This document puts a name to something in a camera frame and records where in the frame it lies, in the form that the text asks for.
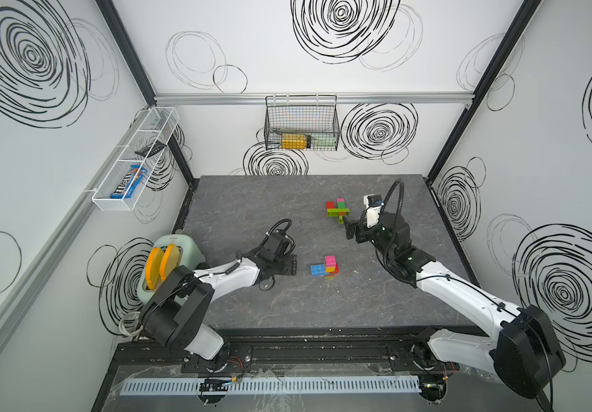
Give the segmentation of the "lime green long lego brick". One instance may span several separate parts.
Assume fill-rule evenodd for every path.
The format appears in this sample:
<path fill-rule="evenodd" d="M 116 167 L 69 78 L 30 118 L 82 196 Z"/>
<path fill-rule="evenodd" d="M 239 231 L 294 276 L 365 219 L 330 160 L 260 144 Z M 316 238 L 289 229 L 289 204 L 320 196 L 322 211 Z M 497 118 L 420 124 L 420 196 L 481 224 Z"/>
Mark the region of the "lime green long lego brick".
<path fill-rule="evenodd" d="M 333 209 L 327 209 L 326 213 L 327 213 L 328 217 L 349 216 L 350 209 L 348 209 L 348 208 L 342 208 L 342 209 L 333 208 Z"/>

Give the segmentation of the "blue lego brick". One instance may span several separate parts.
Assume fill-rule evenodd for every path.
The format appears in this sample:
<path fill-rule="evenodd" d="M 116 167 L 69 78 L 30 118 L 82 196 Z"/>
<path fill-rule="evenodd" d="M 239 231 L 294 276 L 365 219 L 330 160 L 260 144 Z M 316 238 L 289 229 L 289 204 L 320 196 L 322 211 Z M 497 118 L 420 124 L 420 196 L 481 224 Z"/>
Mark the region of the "blue lego brick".
<path fill-rule="evenodd" d="M 313 264 L 310 267 L 312 276 L 326 276 L 327 267 L 324 264 Z"/>

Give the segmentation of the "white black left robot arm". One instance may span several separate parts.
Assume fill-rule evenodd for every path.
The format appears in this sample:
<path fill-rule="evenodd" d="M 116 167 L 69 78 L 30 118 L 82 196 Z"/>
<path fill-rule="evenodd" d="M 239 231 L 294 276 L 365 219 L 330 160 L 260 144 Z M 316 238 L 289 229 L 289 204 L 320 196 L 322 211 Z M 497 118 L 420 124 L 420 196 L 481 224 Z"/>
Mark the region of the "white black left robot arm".
<path fill-rule="evenodd" d="M 229 343 L 204 324 L 212 302 L 237 290 L 270 290 L 277 276 L 297 272 L 295 240 L 289 218 L 277 221 L 260 244 L 237 252 L 228 263 L 209 269 L 173 269 L 139 313 L 139 326 L 171 353 L 188 352 L 208 362 L 226 362 Z"/>

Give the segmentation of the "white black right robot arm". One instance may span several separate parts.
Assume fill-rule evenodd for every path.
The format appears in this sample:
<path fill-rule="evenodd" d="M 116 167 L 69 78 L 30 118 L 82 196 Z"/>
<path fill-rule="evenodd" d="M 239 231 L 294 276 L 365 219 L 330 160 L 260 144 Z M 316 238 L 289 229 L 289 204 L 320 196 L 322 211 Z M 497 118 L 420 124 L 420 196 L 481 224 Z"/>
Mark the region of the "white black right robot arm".
<path fill-rule="evenodd" d="M 387 195 L 367 195 L 359 219 L 342 217 L 348 239 L 373 246 L 383 269 L 400 283 L 430 294 L 483 331 L 483 336 L 433 328 L 412 350 L 421 359 L 459 363 L 493 374 L 517 395 L 554 408 L 554 378 L 567 360 L 548 315 L 491 295 L 416 247 L 402 216 L 403 180 Z"/>

